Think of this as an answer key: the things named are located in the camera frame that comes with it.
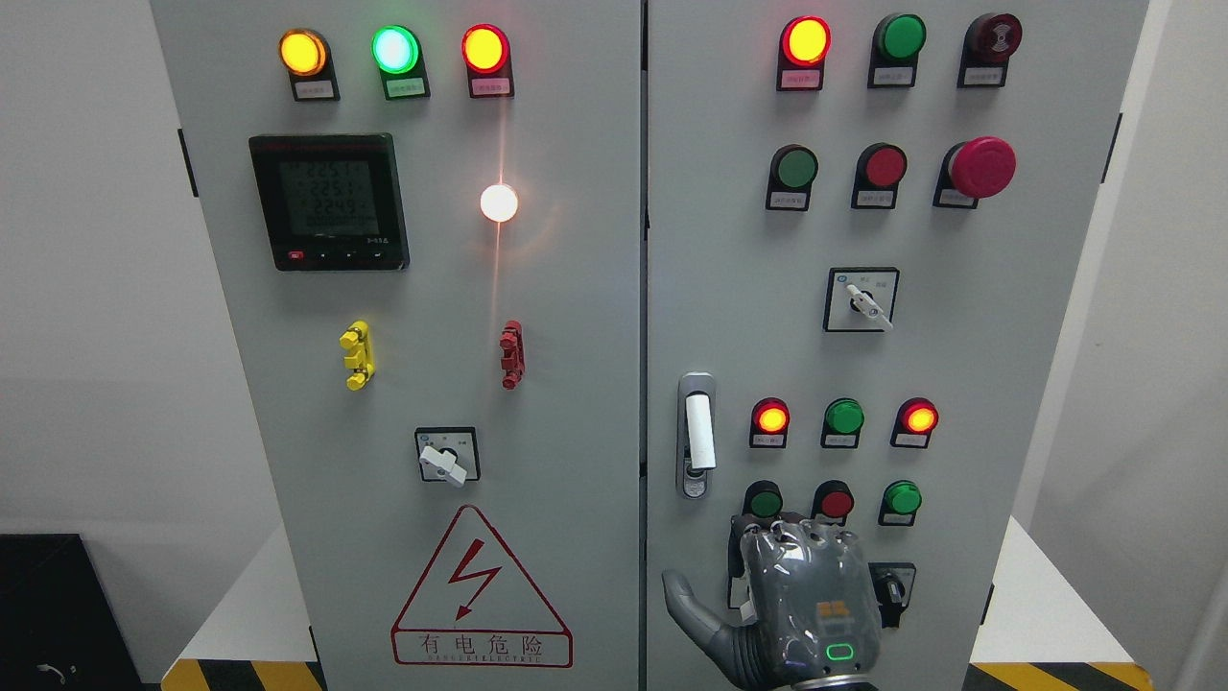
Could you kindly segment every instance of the robotic hand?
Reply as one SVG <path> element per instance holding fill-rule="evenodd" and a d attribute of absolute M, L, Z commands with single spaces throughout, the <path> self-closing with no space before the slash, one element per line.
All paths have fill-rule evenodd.
<path fill-rule="evenodd" d="M 742 515 L 733 524 L 756 622 L 722 622 L 675 571 L 661 574 L 669 616 L 744 691 L 877 691 L 867 674 L 882 620 L 857 536 L 798 514 L 764 523 Z"/>

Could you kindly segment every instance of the yellow black hazard stripe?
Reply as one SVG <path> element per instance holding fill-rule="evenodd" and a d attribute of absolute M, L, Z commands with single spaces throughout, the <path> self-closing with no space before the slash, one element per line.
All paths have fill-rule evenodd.
<path fill-rule="evenodd" d="M 980 664 L 968 665 L 964 691 L 1154 691 L 1151 676 L 1135 664 Z"/>
<path fill-rule="evenodd" d="M 327 691 L 319 663 L 179 660 L 162 691 Z M 963 691 L 1154 691 L 1133 664 L 969 665 Z"/>
<path fill-rule="evenodd" d="M 328 691 L 319 663 L 179 660 L 162 691 Z"/>

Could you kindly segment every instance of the lightning bolt symbol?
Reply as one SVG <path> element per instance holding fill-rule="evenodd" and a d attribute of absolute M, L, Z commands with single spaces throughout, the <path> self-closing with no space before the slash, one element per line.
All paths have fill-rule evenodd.
<path fill-rule="evenodd" d="M 495 567 L 495 568 L 489 568 L 486 571 L 476 571 L 473 573 L 467 573 L 464 576 L 460 576 L 462 572 L 464 572 L 465 567 L 469 566 L 469 562 L 472 562 L 474 558 L 478 557 L 478 552 L 481 551 L 481 547 L 484 545 L 485 542 L 483 542 L 481 540 L 474 540 L 473 544 L 469 545 L 469 551 L 464 554 L 464 558 L 462 558 L 460 563 L 457 565 L 457 569 L 452 572 L 452 577 L 448 578 L 449 584 L 460 583 L 462 581 L 472 581 L 474 578 L 483 578 L 483 577 L 486 578 L 486 581 L 484 581 L 483 584 L 478 588 L 478 592 L 473 594 L 473 598 L 469 598 L 468 603 L 457 608 L 457 621 L 460 621 L 462 617 L 473 611 L 469 608 L 469 605 L 473 605 L 473 603 L 478 599 L 478 596 L 481 595 L 481 592 L 485 590 L 488 585 L 490 585 L 491 581 L 495 581 L 495 577 L 499 576 L 499 572 L 503 568 L 503 567 Z"/>

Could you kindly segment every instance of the lcd display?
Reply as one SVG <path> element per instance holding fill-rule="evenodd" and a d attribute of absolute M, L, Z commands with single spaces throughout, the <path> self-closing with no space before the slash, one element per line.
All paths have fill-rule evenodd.
<path fill-rule="evenodd" d="M 379 234 L 371 164 L 366 161 L 281 161 L 290 232 Z"/>

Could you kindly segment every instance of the white handle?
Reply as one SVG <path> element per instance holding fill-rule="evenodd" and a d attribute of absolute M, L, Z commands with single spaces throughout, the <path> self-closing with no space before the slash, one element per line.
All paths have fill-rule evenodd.
<path fill-rule="evenodd" d="M 895 328 L 892 325 L 890 319 L 887 318 L 887 313 L 883 308 L 878 306 L 878 302 L 873 297 L 866 295 L 860 287 L 853 284 L 849 284 L 845 287 L 849 288 L 849 293 L 852 295 L 852 306 L 866 315 L 872 322 L 877 322 L 883 330 L 892 330 Z"/>
<path fill-rule="evenodd" d="M 447 452 L 438 452 L 433 447 L 422 449 L 422 455 L 418 458 L 427 477 L 437 477 L 447 481 L 452 487 L 462 487 L 469 473 L 457 463 L 457 458 Z"/>
<path fill-rule="evenodd" d="M 712 406 L 707 394 L 686 398 L 686 434 L 691 448 L 691 469 L 716 468 L 716 444 L 712 441 Z"/>

